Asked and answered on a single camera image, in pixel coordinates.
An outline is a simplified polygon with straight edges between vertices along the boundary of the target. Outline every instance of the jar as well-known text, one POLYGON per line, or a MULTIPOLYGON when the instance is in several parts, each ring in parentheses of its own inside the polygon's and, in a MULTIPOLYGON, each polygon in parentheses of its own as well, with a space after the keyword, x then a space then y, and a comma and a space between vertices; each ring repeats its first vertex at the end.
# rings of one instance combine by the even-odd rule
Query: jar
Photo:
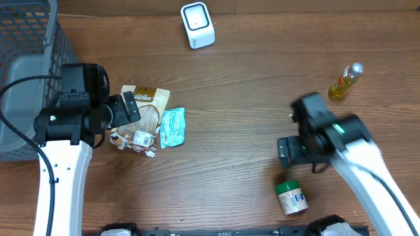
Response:
POLYGON ((298 213, 308 208, 308 203, 297 180, 276 186, 276 193, 286 215, 298 213))

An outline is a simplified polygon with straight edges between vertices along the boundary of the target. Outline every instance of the wire mesh basket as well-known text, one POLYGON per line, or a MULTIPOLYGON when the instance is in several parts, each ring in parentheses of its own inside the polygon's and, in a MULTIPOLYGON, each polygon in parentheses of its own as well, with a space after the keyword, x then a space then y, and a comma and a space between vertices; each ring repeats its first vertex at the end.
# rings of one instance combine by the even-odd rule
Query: wire mesh basket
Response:
MULTIPOLYGON (((61 75, 61 65, 77 57, 57 20, 56 0, 0 1, 0 89, 32 75, 61 75)), ((33 120, 53 95, 61 80, 36 79, 10 88, 1 98, 5 117, 33 138, 33 120)), ((37 153, 0 124, 0 161, 38 159, 37 153)))

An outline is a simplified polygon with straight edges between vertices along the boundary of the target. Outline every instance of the food package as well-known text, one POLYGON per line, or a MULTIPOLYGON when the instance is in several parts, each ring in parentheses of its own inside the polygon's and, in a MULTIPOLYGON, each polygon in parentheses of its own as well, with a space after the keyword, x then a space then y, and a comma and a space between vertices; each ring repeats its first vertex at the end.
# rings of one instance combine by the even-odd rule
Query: food package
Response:
POLYGON ((124 85, 124 92, 132 91, 140 112, 140 120, 111 130, 110 141, 119 149, 131 148, 148 157, 156 152, 156 136, 159 134, 161 117, 169 99, 169 91, 160 88, 124 85))
POLYGON ((160 146, 175 147, 185 140, 185 108, 170 109, 163 112, 160 131, 160 146))

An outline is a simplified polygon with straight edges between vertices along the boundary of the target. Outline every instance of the blue packet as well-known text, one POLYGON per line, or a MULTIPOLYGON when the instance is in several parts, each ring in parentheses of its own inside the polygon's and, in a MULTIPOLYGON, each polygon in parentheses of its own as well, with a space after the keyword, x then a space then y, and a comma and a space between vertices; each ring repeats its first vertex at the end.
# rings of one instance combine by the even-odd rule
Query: blue packet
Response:
POLYGON ((185 108, 163 112, 160 126, 161 148, 175 147, 185 141, 185 108))

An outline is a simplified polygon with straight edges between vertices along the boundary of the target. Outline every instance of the snack bag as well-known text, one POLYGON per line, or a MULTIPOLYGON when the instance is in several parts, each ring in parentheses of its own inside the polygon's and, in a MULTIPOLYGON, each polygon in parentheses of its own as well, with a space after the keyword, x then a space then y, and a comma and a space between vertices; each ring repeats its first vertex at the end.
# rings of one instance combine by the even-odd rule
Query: snack bag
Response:
POLYGON ((113 128, 110 141, 121 150, 128 147, 148 157, 154 157, 156 136, 159 134, 161 117, 165 111, 170 92, 160 88, 124 85, 121 94, 127 91, 132 91, 134 94, 140 112, 140 120, 113 128))

